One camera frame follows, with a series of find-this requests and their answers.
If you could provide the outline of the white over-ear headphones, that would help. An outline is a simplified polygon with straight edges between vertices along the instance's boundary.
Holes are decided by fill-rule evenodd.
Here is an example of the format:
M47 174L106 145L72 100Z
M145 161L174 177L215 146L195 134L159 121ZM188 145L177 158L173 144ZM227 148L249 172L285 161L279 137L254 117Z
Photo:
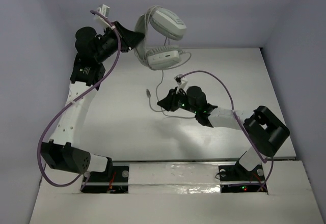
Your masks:
M134 31L144 39L134 48L138 61L153 71L180 67L186 54L177 42L186 34L186 24L171 10L160 5L149 7L135 24Z

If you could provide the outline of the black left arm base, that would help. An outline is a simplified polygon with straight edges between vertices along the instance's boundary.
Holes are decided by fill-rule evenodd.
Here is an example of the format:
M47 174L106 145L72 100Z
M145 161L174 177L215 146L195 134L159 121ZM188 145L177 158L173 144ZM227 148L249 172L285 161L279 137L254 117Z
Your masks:
M80 191L82 193L128 193L129 165L114 163L110 158L106 170L90 172L89 177L84 177Z

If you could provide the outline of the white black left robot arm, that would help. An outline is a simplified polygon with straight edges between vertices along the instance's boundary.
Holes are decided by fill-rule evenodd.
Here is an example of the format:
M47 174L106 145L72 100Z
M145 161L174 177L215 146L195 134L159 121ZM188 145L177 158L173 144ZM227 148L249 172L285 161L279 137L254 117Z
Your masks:
M111 55L133 50L144 34L126 29L118 21L103 34L92 27L82 27L75 33L75 56L70 76L66 110L59 116L58 125L48 142L42 142L40 155L55 170L84 174L90 165L91 154L80 148L80 137L89 106L108 77L103 62Z

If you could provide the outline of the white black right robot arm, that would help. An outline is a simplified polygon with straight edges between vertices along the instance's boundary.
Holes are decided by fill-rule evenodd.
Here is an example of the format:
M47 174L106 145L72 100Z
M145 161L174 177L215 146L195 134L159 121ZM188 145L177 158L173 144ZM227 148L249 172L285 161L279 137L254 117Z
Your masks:
M254 168L268 158L274 158L290 136L288 127L266 106L254 110L225 109L207 102L206 94L198 86L170 89L167 96L157 102L164 110L183 109L195 115L196 121L205 127L241 130L251 147L235 164L236 176L248 179Z

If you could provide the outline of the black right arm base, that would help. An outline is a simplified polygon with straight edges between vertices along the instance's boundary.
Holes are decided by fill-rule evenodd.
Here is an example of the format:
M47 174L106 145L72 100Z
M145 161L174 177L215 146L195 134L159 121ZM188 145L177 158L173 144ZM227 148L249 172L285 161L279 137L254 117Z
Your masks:
M265 192L265 174L262 165L247 171L241 165L220 165L215 178L221 183L221 193Z

